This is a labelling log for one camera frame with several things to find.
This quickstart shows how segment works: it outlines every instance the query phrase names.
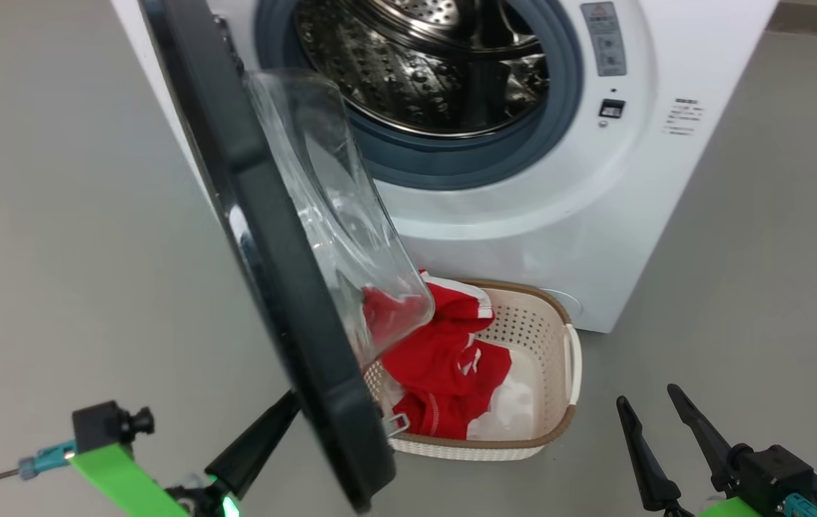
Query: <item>gray floor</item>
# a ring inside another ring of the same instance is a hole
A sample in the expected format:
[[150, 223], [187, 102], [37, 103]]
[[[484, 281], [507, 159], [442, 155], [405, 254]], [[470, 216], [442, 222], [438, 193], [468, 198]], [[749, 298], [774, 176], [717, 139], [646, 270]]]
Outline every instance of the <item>gray floor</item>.
[[[200, 468], [283, 393], [261, 323], [109, 6], [0, 0], [0, 471], [71, 410], [152, 406], [137, 458]], [[817, 38], [767, 35], [616, 330], [588, 335], [569, 432], [513, 464], [398, 458], [380, 516], [641, 515], [613, 400], [697, 511], [680, 383], [731, 441], [817, 468]], [[350, 512], [302, 420], [248, 515]], [[117, 515], [73, 471], [0, 483], [0, 515]]]

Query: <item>open door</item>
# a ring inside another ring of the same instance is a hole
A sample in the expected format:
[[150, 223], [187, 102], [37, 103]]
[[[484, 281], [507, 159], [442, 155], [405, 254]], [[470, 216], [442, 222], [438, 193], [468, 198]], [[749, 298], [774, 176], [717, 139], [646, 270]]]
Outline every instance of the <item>open door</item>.
[[[353, 508], [366, 511], [396, 469], [381, 425], [386, 409], [362, 369], [429, 320], [429, 292], [356, 150], [331, 171], [309, 155], [321, 138], [301, 131], [298, 116], [332, 121], [316, 106], [333, 106], [334, 91], [331, 103], [310, 104], [287, 95], [283, 78], [247, 78], [205, 0], [141, 0], [140, 11], [183, 136], [300, 408]], [[319, 76], [304, 84], [307, 94], [325, 88]], [[286, 104], [275, 106], [279, 99]], [[273, 125], [264, 125], [266, 114]]]

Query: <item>plastic basket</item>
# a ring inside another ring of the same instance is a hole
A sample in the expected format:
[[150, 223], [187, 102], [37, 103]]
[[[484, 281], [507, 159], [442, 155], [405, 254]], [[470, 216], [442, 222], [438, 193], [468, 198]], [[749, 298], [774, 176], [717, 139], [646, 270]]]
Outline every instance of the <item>plastic basket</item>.
[[[533, 439], [489, 442], [444, 439], [402, 433], [390, 438], [396, 451], [447, 460], [511, 461], [540, 452], [570, 425], [582, 383], [582, 350], [578, 332], [565, 307], [545, 292], [526, 285], [500, 281], [460, 279], [488, 293], [495, 321], [477, 337], [505, 348], [523, 351], [538, 364], [542, 382]], [[365, 373], [365, 382], [376, 399], [385, 397], [388, 373], [379, 361]]]

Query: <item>warning sticker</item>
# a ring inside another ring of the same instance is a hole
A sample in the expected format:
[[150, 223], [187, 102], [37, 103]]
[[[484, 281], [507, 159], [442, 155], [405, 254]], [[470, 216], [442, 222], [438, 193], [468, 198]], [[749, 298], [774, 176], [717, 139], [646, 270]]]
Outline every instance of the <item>warning sticker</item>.
[[693, 136], [701, 123], [705, 108], [697, 98], [675, 98], [667, 112], [661, 132], [677, 136]]
[[593, 42], [597, 75], [625, 75], [625, 46], [612, 2], [582, 4], [582, 14]]

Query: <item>washing machine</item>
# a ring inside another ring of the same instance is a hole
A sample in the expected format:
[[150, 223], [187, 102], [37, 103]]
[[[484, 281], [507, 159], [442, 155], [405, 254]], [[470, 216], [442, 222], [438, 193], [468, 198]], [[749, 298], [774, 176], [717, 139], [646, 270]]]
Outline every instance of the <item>washing machine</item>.
[[[418, 268], [538, 286], [600, 332], [776, 2], [207, 0], [239, 71], [339, 85]], [[196, 167], [136, 0], [113, 4]]]

